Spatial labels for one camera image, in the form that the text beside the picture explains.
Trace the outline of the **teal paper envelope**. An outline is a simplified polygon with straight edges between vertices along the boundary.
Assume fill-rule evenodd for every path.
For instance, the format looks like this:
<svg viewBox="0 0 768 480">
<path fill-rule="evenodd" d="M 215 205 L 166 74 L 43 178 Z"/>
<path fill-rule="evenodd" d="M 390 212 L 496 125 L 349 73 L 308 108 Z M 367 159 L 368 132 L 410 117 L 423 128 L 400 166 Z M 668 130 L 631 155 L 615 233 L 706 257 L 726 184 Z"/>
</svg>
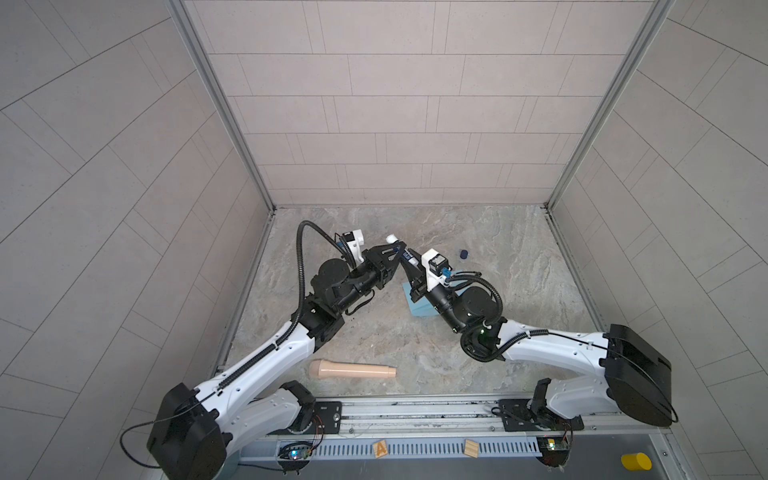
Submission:
<svg viewBox="0 0 768 480">
<path fill-rule="evenodd" d="M 416 318 L 437 317 L 439 313 L 435 307 L 429 302 L 426 297 L 422 297 L 418 301 L 411 299 L 412 289 L 408 282 L 402 283 L 405 299 L 410 311 L 410 314 Z"/>
</svg>

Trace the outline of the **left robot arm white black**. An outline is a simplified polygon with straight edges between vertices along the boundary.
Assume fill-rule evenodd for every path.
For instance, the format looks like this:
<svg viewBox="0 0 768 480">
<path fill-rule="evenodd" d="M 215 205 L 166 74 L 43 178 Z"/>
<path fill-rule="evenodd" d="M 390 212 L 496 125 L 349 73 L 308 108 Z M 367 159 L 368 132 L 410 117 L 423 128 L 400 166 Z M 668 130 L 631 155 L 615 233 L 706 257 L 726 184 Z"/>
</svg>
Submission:
<svg viewBox="0 0 768 480">
<path fill-rule="evenodd" d="M 155 420 L 147 450 L 153 468 L 168 479 L 213 479 L 227 460 L 252 442 L 278 430 L 302 431 L 314 410 L 314 396 L 299 382 L 263 391 L 293 365 L 328 343 L 355 302 L 382 289 L 397 269 L 422 279 L 423 266 L 400 240 L 355 255 L 344 239 L 329 238 L 339 251 L 313 278 L 297 262 L 297 309 L 269 340 L 231 368 L 190 388 L 169 390 Z"/>
</svg>

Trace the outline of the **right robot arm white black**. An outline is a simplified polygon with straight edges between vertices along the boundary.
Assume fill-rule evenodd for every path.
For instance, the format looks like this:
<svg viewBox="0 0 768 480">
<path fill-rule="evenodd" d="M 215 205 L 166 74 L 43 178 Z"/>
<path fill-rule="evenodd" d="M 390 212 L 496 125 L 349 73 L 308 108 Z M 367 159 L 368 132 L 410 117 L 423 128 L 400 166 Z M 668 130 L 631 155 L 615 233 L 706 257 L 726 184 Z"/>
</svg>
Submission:
<svg viewBox="0 0 768 480">
<path fill-rule="evenodd" d="M 407 254 L 401 264 L 413 301 L 427 300 L 471 359 L 530 361 L 573 372 L 568 380 L 537 383 L 528 403 L 537 421 L 623 413 L 656 427 L 678 422 L 671 362 L 630 327 L 613 324 L 592 333 L 535 328 L 504 317 L 499 292 L 479 272 L 455 273 L 442 255 L 422 262 Z"/>
</svg>

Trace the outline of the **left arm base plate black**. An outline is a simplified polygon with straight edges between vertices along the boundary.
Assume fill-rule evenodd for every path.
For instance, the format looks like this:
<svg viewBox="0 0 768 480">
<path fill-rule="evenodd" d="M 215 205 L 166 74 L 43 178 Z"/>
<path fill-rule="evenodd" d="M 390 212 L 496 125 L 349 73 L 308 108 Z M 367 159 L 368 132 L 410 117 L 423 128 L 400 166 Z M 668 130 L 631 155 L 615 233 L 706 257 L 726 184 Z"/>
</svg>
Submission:
<svg viewBox="0 0 768 480">
<path fill-rule="evenodd" d="M 337 434 L 340 431 L 342 403 L 340 401 L 315 401 L 301 405 L 296 419 L 286 428 L 295 435 L 319 433 Z"/>
</svg>

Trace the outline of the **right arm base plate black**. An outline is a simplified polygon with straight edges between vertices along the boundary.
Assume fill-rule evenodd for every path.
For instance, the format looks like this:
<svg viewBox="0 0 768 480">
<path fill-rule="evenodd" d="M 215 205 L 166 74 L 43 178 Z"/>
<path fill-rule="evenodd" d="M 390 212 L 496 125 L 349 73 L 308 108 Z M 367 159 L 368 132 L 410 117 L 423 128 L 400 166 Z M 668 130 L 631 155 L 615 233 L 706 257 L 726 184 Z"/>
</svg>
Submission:
<svg viewBox="0 0 768 480">
<path fill-rule="evenodd" d="M 573 419 L 562 418 L 541 402 L 534 400 L 502 399 L 491 408 L 491 413 L 502 420 L 506 432 L 570 432 L 584 429 L 580 416 Z"/>
</svg>

